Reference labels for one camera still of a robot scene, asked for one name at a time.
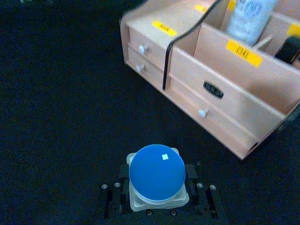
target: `drawer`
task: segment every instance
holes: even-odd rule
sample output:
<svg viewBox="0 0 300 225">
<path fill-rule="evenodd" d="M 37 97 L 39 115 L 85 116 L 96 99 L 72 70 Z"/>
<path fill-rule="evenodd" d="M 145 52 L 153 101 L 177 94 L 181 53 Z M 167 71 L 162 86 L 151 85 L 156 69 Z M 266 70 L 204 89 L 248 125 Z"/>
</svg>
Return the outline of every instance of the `drawer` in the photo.
<svg viewBox="0 0 300 225">
<path fill-rule="evenodd" d="M 267 136 L 284 115 L 179 48 L 174 48 L 170 74 L 220 109 L 258 139 Z M 204 88 L 210 83 L 223 93 L 218 98 Z"/>
<path fill-rule="evenodd" d="M 151 62 L 144 59 L 135 50 L 128 46 L 129 62 L 127 64 L 134 69 L 139 75 L 150 82 L 158 89 L 162 89 L 163 86 L 163 71 L 159 70 Z"/>
<path fill-rule="evenodd" d="M 164 71 L 166 50 L 132 28 L 129 28 L 129 36 L 130 42 L 128 45 Z"/>
<path fill-rule="evenodd" d="M 166 93 L 178 107 L 240 158 L 244 158 L 258 142 L 246 129 L 177 78 L 171 80 Z"/>
</svg>

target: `black surface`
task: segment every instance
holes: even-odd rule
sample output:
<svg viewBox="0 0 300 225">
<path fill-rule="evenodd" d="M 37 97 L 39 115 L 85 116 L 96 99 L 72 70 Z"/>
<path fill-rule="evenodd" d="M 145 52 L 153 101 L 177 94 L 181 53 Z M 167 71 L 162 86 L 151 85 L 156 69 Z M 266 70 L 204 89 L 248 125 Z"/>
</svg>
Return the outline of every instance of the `black surface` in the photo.
<svg viewBox="0 0 300 225">
<path fill-rule="evenodd" d="M 300 224 L 298 115 L 241 162 L 124 65 L 119 19 L 138 1 L 100 2 L 0 15 L 0 224 L 87 223 L 154 143 L 200 162 L 232 224 Z"/>
</svg>

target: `plastic bottle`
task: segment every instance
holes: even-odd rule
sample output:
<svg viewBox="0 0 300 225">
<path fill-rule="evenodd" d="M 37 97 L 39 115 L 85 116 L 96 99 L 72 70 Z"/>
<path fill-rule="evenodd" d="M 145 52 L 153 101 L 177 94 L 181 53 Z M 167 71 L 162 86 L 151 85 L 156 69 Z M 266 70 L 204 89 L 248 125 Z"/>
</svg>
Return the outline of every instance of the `plastic bottle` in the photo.
<svg viewBox="0 0 300 225">
<path fill-rule="evenodd" d="M 227 34 L 254 45 L 265 27 L 277 0 L 237 0 Z"/>
</svg>

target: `white knob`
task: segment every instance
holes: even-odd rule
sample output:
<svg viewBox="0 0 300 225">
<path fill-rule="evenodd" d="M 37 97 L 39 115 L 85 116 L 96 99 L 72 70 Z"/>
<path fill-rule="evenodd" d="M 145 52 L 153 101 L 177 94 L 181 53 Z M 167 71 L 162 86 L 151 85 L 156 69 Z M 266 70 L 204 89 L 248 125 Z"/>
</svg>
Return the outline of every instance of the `white knob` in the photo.
<svg viewBox="0 0 300 225">
<path fill-rule="evenodd" d="M 208 109 L 204 109 L 204 110 L 200 109 L 198 113 L 202 119 L 205 119 L 207 112 L 208 112 Z"/>
<path fill-rule="evenodd" d="M 137 72 L 142 72 L 143 70 L 145 70 L 145 65 L 141 64 L 141 65 L 136 65 L 135 69 L 137 70 Z"/>
<path fill-rule="evenodd" d="M 144 55 L 144 53 L 145 53 L 146 51 L 148 51 L 148 49 L 149 49 L 149 47 L 146 46 L 146 45 L 140 45 L 140 46 L 139 46 L 139 51 L 140 51 L 140 54 L 142 54 L 142 55 Z"/>
</svg>

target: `wooden organizer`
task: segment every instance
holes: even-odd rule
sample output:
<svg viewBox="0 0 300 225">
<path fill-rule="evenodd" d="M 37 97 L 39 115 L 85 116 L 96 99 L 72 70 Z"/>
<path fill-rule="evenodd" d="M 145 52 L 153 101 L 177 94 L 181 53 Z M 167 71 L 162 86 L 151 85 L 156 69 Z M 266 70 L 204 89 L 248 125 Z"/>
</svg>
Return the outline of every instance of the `wooden organizer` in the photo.
<svg viewBox="0 0 300 225">
<path fill-rule="evenodd" d="M 234 4 L 148 0 L 123 16 L 120 31 L 125 63 L 244 159 L 299 104 L 300 71 L 274 55 L 300 35 L 300 5 L 279 0 L 250 47 L 224 33 Z"/>
</svg>

